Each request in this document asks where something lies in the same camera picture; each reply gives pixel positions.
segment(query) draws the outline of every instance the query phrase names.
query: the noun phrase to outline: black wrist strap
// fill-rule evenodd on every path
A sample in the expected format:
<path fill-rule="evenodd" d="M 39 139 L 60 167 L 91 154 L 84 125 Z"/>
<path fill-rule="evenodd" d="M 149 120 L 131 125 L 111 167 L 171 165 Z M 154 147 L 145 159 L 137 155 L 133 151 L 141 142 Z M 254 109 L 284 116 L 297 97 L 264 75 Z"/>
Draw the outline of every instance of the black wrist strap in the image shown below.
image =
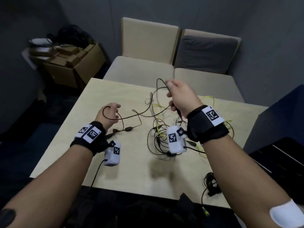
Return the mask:
<path fill-rule="evenodd" d="M 200 106 L 190 112 L 187 116 L 188 138 L 195 142 L 200 141 L 201 144 L 204 144 L 212 139 L 222 138 L 229 133 L 229 130 L 226 128 L 224 123 L 220 123 L 216 126 L 211 123 L 206 114 L 202 112 L 202 110 L 206 107 L 208 106 Z"/>
<path fill-rule="evenodd" d="M 81 128 L 70 147 L 72 145 L 84 146 L 92 151 L 93 156 L 95 156 L 96 153 L 100 153 L 109 147 L 105 134 L 106 132 L 102 124 L 93 121 Z"/>

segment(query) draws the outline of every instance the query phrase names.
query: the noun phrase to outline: wrist strap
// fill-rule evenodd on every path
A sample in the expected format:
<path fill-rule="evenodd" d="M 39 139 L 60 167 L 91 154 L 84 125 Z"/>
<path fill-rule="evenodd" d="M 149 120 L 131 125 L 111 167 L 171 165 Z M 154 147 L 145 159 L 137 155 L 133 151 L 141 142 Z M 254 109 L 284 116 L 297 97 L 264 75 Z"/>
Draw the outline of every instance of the wrist strap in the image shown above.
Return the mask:
<path fill-rule="evenodd" d="M 203 105 L 196 108 L 188 114 L 187 118 L 187 135 L 192 141 L 200 141 L 203 144 L 212 139 L 222 138 L 229 133 L 224 125 L 225 119 L 210 106 Z"/>
<path fill-rule="evenodd" d="M 93 156 L 108 148 L 108 142 L 105 139 L 105 129 L 100 122 L 93 121 L 84 125 L 75 135 L 72 145 L 81 145 L 92 151 Z"/>

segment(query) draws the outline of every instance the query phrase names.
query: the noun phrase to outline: light wooden table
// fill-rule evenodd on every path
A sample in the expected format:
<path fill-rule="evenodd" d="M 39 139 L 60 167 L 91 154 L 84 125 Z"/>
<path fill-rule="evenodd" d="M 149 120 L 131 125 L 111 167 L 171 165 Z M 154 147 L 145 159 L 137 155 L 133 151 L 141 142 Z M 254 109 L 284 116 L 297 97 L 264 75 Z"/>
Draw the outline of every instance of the light wooden table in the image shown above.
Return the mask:
<path fill-rule="evenodd" d="M 132 109 L 142 112 L 147 108 L 145 100 L 149 98 L 154 88 L 136 86 L 92 78 L 78 101 L 72 108 L 66 120 L 55 135 L 48 149 L 40 159 L 31 177 L 37 177 L 54 161 L 56 161 L 69 148 L 74 135 L 86 123 L 95 119 L 99 109 L 110 102 L 121 104 L 119 113 L 122 117 L 133 115 Z M 169 98 L 167 90 L 159 90 L 157 99 L 163 106 L 167 106 Z M 212 105 L 211 98 L 205 98 L 204 103 Z M 264 106 L 250 105 L 215 99 L 214 107 L 226 120 L 232 120 L 234 140 L 243 147 L 257 116 L 267 109 Z M 167 125 L 173 125 L 177 113 L 168 110 L 160 117 Z M 201 202 L 204 186 L 202 183 L 205 175 L 212 171 L 208 159 L 199 153 L 188 150 L 187 152 L 162 160 L 163 156 L 156 156 L 147 148 L 148 131 L 152 128 L 154 118 L 141 117 L 142 125 L 130 132 L 120 132 L 113 136 L 121 143 L 120 163 L 114 167 L 101 166 L 94 187 L 116 191 L 131 192 L 168 199 L 179 199 L 185 193 L 192 201 Z M 125 127 L 139 125 L 138 117 L 124 120 Z M 113 126 L 121 129 L 121 121 Z M 150 147 L 154 150 L 153 135 L 149 137 Z M 83 185 L 91 185 L 97 167 L 103 160 L 104 153 L 97 154 L 89 167 Z M 229 208 L 223 194 L 209 197 L 204 195 L 205 204 Z"/>

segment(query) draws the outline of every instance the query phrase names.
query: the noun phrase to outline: chair seat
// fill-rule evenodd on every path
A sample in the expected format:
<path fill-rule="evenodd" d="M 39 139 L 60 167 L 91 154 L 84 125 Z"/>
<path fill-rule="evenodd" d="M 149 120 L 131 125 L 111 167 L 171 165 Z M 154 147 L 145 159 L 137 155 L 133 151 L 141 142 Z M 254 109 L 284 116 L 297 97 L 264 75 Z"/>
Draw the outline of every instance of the chair seat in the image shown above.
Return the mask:
<path fill-rule="evenodd" d="M 174 77 L 191 86 L 197 95 L 244 102 L 230 75 L 177 68 Z"/>
<path fill-rule="evenodd" d="M 172 65 L 118 56 L 103 79 L 155 88 L 157 78 L 165 81 L 173 76 Z"/>

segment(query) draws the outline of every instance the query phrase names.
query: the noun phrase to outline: hand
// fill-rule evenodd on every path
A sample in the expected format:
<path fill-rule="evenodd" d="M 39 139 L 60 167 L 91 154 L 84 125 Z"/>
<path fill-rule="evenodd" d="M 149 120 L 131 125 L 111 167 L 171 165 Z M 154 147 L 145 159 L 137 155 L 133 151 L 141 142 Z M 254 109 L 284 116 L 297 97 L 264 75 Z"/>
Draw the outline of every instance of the hand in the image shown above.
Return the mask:
<path fill-rule="evenodd" d="M 176 111 L 176 108 L 178 108 L 181 114 L 187 118 L 187 115 L 192 110 L 203 105 L 193 89 L 186 83 L 178 79 L 172 79 L 167 80 L 166 84 L 170 90 L 170 92 L 167 93 L 167 97 L 172 97 L 172 100 L 169 102 L 172 111 Z"/>
<path fill-rule="evenodd" d="M 110 120 L 110 119 L 106 119 L 102 112 L 104 113 L 104 115 L 107 117 L 107 118 L 111 118 L 111 119 L 118 119 L 119 116 L 116 115 L 116 113 L 118 113 L 118 108 L 120 108 L 121 105 L 120 104 L 117 104 L 117 103 L 109 103 L 108 105 L 105 105 L 103 106 L 99 111 L 98 111 L 98 114 L 95 118 L 95 121 L 98 121 L 100 122 L 105 131 L 107 132 L 108 129 L 113 126 L 115 123 L 118 122 L 118 120 Z"/>

